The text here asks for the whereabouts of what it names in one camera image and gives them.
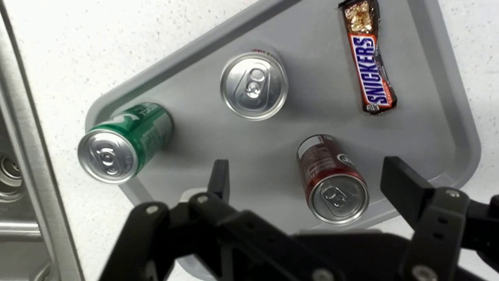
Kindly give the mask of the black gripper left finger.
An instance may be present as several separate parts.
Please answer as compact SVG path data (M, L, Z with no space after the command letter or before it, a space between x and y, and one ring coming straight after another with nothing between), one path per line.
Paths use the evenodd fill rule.
M344 272L252 211L228 203L230 162L214 162L208 189L174 208L138 205L100 281L166 281L195 256L217 281L344 281Z

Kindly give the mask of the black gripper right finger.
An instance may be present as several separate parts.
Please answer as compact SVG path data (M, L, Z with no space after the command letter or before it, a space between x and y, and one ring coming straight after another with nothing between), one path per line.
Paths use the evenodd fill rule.
M403 281L479 281L459 267L464 248L499 272L499 195L479 203L461 189L434 187L398 156L384 159L381 191L414 230Z

